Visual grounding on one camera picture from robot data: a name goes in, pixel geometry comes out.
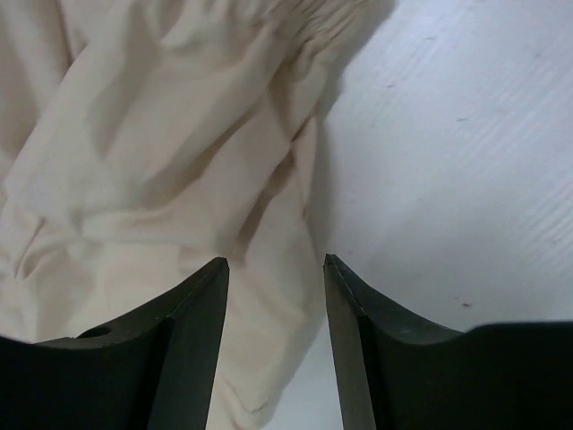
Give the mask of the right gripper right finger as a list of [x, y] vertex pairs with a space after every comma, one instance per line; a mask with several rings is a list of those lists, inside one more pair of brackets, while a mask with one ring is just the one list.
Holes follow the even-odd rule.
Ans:
[[329, 333], [346, 429], [569, 429], [570, 322], [455, 331], [324, 261]]

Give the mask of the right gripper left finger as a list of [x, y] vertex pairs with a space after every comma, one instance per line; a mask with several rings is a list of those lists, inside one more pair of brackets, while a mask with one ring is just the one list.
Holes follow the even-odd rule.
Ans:
[[75, 338], [1, 341], [4, 429], [202, 429], [227, 308], [216, 258]]

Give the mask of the beige trousers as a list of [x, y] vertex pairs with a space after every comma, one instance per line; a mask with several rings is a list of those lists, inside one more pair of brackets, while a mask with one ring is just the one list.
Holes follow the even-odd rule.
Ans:
[[260, 429], [312, 344], [329, 92], [380, 1], [4, 1], [1, 332], [74, 335], [221, 256], [207, 426]]

